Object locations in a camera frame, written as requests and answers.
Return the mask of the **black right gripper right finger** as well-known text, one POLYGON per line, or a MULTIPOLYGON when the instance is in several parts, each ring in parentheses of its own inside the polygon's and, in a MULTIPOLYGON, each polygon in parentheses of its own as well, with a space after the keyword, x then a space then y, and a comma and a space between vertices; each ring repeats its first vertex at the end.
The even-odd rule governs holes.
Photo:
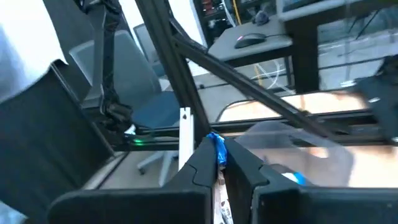
POLYGON ((234 224, 398 224, 398 189, 302 186, 235 140, 224 144, 234 224))

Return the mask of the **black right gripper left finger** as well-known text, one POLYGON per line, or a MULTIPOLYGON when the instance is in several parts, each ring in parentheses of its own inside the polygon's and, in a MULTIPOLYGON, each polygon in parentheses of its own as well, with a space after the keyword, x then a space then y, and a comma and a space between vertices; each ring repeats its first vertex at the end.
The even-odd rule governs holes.
POLYGON ((57 198, 48 224, 213 224, 216 147, 203 138, 160 188, 77 190, 57 198))

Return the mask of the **white blue Hershey's bar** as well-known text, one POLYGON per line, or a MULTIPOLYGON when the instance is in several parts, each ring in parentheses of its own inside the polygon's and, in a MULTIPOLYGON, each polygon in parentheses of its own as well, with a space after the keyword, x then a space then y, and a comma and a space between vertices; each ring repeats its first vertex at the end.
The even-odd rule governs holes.
POLYGON ((207 135, 213 141, 216 149, 216 180, 213 185, 213 224, 234 224, 231 214, 231 207, 226 188, 226 181, 223 170, 227 164, 227 150, 224 144, 224 138, 214 132, 207 135))
POLYGON ((282 173, 282 175, 300 185, 305 185, 307 183, 306 178, 299 172, 285 172, 282 173))

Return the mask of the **dark translucent grey bin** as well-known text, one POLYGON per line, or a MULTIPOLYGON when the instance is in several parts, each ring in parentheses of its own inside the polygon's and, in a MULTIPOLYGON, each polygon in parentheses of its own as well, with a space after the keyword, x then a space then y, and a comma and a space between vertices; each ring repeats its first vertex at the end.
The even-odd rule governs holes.
POLYGON ((354 156, 342 145, 277 121, 263 121, 235 138, 280 173, 298 173, 303 184, 347 187, 354 156))

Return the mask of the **grey blue office chair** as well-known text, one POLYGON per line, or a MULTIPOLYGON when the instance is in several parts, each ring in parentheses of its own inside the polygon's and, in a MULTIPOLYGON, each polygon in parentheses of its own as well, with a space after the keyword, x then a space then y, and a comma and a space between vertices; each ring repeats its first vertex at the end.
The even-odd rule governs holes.
MULTIPOLYGON (((166 78, 159 78, 154 63, 150 63, 147 52, 142 53, 135 40, 126 30, 116 31, 114 35, 114 87, 122 104, 132 109, 130 118, 133 124, 124 131, 125 138, 137 144, 144 139, 153 139, 155 129, 176 126, 180 120, 177 98, 166 78)), ((94 74, 94 40, 80 44, 69 51, 90 84, 99 80, 94 74)), ((85 109, 98 106, 100 93, 95 90, 83 101, 85 109)), ((159 174, 159 185, 166 183, 172 159, 178 157, 177 151, 157 151, 137 165, 143 174, 145 168, 163 158, 159 174)))

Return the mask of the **grey desk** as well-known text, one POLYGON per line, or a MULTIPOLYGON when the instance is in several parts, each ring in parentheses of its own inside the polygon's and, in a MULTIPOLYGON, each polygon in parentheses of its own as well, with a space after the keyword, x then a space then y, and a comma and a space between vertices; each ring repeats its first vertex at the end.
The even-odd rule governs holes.
POLYGON ((310 93, 320 89, 318 71, 318 34, 312 22, 299 19, 282 21, 271 16, 262 26, 250 22, 226 29, 208 50, 209 54, 234 67, 278 58, 290 58, 297 93, 310 93), (262 34, 265 41, 236 49, 234 46, 244 35, 262 34))

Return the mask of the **black computer mouse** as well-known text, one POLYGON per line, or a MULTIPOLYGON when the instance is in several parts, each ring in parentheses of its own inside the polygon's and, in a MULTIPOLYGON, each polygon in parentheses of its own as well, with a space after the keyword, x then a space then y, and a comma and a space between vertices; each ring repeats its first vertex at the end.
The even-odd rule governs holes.
POLYGON ((260 33, 251 33, 251 34, 242 35, 238 37, 238 39, 236 40, 234 48, 241 49, 252 45, 260 44, 265 42, 266 39, 267 36, 260 33))

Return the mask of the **person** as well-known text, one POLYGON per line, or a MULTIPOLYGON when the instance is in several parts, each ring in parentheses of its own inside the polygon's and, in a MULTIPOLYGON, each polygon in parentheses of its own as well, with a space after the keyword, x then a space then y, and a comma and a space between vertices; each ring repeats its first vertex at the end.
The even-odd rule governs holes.
POLYGON ((67 66, 42 0, 0 0, 0 202, 33 224, 47 224, 51 203, 111 155, 67 66))

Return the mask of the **white metal bracket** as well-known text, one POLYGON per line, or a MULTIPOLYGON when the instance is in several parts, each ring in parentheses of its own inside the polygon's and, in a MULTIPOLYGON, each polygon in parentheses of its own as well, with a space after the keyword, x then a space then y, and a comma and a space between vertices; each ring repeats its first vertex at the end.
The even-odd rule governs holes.
POLYGON ((180 109, 178 169, 181 170, 194 151, 194 121, 189 107, 180 109))

